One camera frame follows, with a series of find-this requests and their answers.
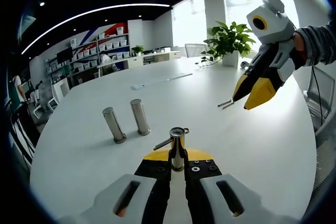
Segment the white table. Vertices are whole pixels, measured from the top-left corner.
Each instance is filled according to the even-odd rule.
[[[211,154],[230,173],[261,195],[274,213],[301,218],[316,171],[316,144],[303,95],[290,77],[269,102],[250,111],[243,98],[226,110],[217,104],[232,96],[240,69],[216,64],[199,69],[195,59],[133,68],[70,90],[45,126],[36,147],[30,185],[55,218],[91,207],[103,189],[169,137],[173,127],[189,127],[186,147]],[[132,90],[133,84],[192,71],[193,75]],[[152,131],[139,136],[130,107],[143,101]],[[102,116],[115,112],[128,139],[114,144]],[[191,223],[184,198],[184,175],[172,172],[171,198],[164,223]]]
[[[172,58],[173,55],[177,55],[180,51],[170,51],[170,52],[157,52],[155,54],[141,55],[136,57],[122,58],[118,60],[109,61],[104,64],[100,64],[97,66],[98,68],[98,77],[101,77],[101,68],[109,66],[111,64],[115,64],[118,62],[124,62],[125,69],[130,69],[134,67],[143,66],[143,58],[144,57],[154,57],[155,62],[167,61]]]

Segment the black cable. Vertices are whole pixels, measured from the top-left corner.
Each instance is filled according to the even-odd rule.
[[[314,66],[311,66],[311,69],[312,69],[313,74],[314,74],[314,78],[315,78],[315,82],[316,82],[316,86],[317,86],[317,91],[319,92],[319,102],[320,102],[320,110],[321,110],[321,127],[322,127],[322,124],[323,124],[323,114],[322,114],[322,104],[321,104],[320,88],[319,88],[319,84],[317,82],[317,78],[316,78],[316,75],[315,75]]]

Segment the green leaves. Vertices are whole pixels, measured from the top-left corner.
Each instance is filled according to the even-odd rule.
[[[242,56],[248,55],[251,50],[249,43],[255,43],[248,35],[248,33],[252,33],[252,30],[246,24],[232,22],[228,27],[223,22],[216,22],[219,26],[207,29],[208,34],[212,37],[204,41],[209,50],[201,52],[204,56],[201,57],[202,66],[198,65],[199,67],[211,66],[218,62],[217,59],[222,59],[226,54],[234,51],[239,51]]]

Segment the office chair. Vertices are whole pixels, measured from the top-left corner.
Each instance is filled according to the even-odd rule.
[[[46,111],[49,109],[50,112],[48,112],[46,115],[43,115],[43,117],[47,117],[46,120],[48,120],[49,116],[54,112],[51,103],[54,102],[56,105],[59,105],[58,101],[55,99],[54,91],[52,88],[52,80],[50,80],[50,82],[43,82],[38,87],[40,105],[33,111],[33,114],[37,119],[40,119],[40,117],[38,117],[36,114],[37,110],[44,109]]]
[[[308,209],[324,196],[332,182],[336,169],[336,110],[332,111],[325,123],[315,133],[317,148],[316,175]]]
[[[202,56],[201,52],[207,51],[206,44],[184,44],[184,46],[188,58]]]
[[[335,89],[335,80],[319,68],[314,67],[316,79],[319,84],[322,115],[320,109],[319,92],[315,82],[314,74],[311,73],[308,90],[303,92],[304,98],[313,121],[314,130],[321,127],[321,118],[324,122],[331,111],[332,100]]]

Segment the cylindrical metal peg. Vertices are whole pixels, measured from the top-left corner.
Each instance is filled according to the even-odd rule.
[[[133,115],[135,121],[138,126],[138,133],[141,136],[146,136],[151,132],[151,128],[149,128],[147,124],[147,120],[145,117],[145,113],[143,111],[143,105],[141,99],[135,99],[131,101],[131,107],[133,111]]]
[[[112,132],[113,139],[117,144],[121,144],[125,142],[126,135],[121,131],[120,125],[117,121],[117,118],[114,114],[113,108],[108,107],[103,110],[104,118],[107,122],[107,125],[110,128],[110,131]]]

